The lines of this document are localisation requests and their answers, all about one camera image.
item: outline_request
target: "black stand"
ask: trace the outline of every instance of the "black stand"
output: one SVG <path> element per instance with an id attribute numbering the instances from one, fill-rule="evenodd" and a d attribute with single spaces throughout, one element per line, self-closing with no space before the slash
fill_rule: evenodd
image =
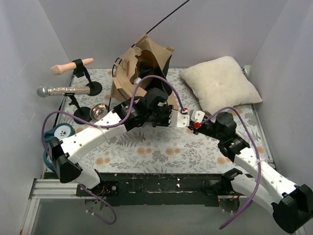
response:
<path id="1" fill-rule="evenodd" d="M 86 85 L 86 87 L 90 88 L 89 96 L 100 94 L 102 92 L 102 85 L 99 82 L 91 81 L 90 75 L 83 64 L 83 61 L 78 59 L 73 60 L 73 62 L 76 64 L 76 69 L 74 69 L 73 74 L 76 75 L 76 77 L 86 76 L 87 80 L 89 81 L 89 83 Z"/>
<path id="2" fill-rule="evenodd" d="M 91 121 L 90 108 L 80 107 L 74 95 L 75 95 L 74 93 L 66 93 L 64 95 L 64 96 L 68 96 L 72 100 L 72 102 L 69 105 L 75 105 L 77 108 L 77 110 L 74 112 L 74 116 L 85 121 Z M 84 124 L 76 119 L 74 119 L 74 121 L 78 124 Z"/>

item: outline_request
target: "pillow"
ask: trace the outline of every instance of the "pillow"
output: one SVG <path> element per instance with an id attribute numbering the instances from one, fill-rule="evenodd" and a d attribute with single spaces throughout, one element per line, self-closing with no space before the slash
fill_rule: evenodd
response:
<path id="1" fill-rule="evenodd" d="M 181 76 L 199 99 L 203 111 L 210 114 L 226 106 L 262 102 L 255 87 L 230 56 L 189 67 Z"/>

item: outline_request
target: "brown paper bag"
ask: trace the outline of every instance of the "brown paper bag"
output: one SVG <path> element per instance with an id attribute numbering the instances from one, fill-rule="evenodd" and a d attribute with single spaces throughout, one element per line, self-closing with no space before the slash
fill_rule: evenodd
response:
<path id="1" fill-rule="evenodd" d="M 147 75 L 158 75 L 166 78 L 170 59 L 174 49 L 162 47 L 153 42 L 147 35 L 143 35 L 136 43 L 136 47 L 129 48 L 120 56 L 122 62 L 115 63 L 116 70 L 113 77 L 111 97 L 121 102 L 131 98 L 136 85 L 135 78 Z M 157 87 L 169 96 L 168 104 L 178 109 L 172 89 L 159 79 L 151 78 L 144 81 L 136 92 L 136 96 L 144 96 L 147 90 Z"/>

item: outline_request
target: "small silver bowl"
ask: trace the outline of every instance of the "small silver bowl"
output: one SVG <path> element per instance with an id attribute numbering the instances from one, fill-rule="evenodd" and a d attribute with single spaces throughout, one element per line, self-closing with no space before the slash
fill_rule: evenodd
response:
<path id="1" fill-rule="evenodd" d="M 96 104 L 90 110 L 90 117 L 92 120 L 99 121 L 108 114 L 108 106 L 106 104 Z"/>

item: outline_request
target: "white wall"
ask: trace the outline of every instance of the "white wall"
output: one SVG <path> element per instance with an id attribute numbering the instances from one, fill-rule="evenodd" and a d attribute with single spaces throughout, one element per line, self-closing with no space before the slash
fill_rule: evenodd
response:
<path id="1" fill-rule="evenodd" d="M 50 74 L 69 60 L 38 0 L 0 1 L 0 35 L 0 234 L 11 235 L 20 234 L 33 179 L 43 172 L 41 124 L 60 105 L 36 89 L 68 85 L 70 74 Z"/>
<path id="2" fill-rule="evenodd" d="M 185 0 L 40 0 L 70 60 L 117 56 Z M 150 37 L 174 52 L 171 67 L 233 56 L 251 64 L 287 0 L 191 0 Z"/>
<path id="3" fill-rule="evenodd" d="M 313 188 L 313 2 L 289 0 L 256 58 L 250 80 L 278 171 Z M 313 234 L 313 221 L 305 226 Z"/>

